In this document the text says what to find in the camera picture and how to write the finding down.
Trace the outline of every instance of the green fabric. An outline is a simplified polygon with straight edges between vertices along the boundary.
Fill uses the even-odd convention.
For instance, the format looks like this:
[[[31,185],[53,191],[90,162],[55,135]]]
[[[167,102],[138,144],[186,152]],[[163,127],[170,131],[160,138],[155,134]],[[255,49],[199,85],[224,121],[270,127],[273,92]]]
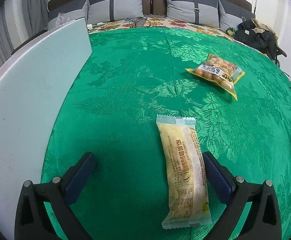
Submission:
[[[168,28],[101,32],[90,41],[93,54],[52,130],[42,182],[63,175],[86,151],[97,156],[97,170],[71,206],[93,239],[199,240],[224,210],[209,186],[211,225],[162,229],[169,209],[157,114],[196,117],[202,152],[249,182],[273,181],[283,240],[291,236],[291,83],[269,58],[227,39]],[[185,71],[209,53],[246,72],[235,85],[238,101]]]

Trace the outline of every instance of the black jacket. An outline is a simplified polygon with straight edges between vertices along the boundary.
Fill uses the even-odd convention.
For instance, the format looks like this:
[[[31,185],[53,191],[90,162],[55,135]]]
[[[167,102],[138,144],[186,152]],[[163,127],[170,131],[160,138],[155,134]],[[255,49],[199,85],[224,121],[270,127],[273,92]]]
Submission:
[[[277,41],[274,34],[270,31],[255,33],[252,30],[255,27],[256,26],[252,20],[240,23],[234,38],[237,41],[240,41],[252,48],[259,50],[262,53],[267,54],[267,56],[272,60],[276,59]]]

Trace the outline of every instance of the cushion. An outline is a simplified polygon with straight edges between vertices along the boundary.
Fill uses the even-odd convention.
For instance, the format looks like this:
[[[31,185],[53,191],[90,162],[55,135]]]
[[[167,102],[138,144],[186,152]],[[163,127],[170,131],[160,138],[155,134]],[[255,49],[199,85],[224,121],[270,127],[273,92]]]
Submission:
[[[55,22],[59,13],[66,13],[64,16],[69,17],[70,20],[85,17],[87,22],[87,10],[88,0],[73,0],[65,5],[62,5],[57,9],[49,12],[49,22],[47,24],[47,29],[51,30],[55,28]]]
[[[88,24],[136,19],[139,16],[143,17],[142,0],[89,0]]]
[[[167,0],[167,17],[219,28],[218,0]]]
[[[252,12],[226,0],[219,0],[219,14],[220,29],[224,32],[230,27],[237,30],[240,23],[256,17]]]

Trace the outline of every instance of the clothing pile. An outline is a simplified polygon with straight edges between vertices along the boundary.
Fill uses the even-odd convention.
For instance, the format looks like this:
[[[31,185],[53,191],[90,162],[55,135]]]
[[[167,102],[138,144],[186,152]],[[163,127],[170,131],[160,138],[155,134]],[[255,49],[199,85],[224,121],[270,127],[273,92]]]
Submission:
[[[276,59],[278,37],[268,25],[259,23],[256,19],[242,22],[238,25],[234,38],[267,54],[272,60]]]

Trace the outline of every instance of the yellow-edged package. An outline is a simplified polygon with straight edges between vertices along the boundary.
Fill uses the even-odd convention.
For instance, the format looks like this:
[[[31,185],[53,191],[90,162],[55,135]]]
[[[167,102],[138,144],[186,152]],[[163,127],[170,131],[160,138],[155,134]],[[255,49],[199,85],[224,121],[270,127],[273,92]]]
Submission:
[[[238,100],[234,85],[245,72],[236,64],[226,61],[217,55],[209,54],[207,60],[200,66],[194,69],[186,68],[186,70],[191,74],[217,84]]]
[[[169,213],[164,229],[211,223],[204,161],[194,117],[157,116],[167,166]]]

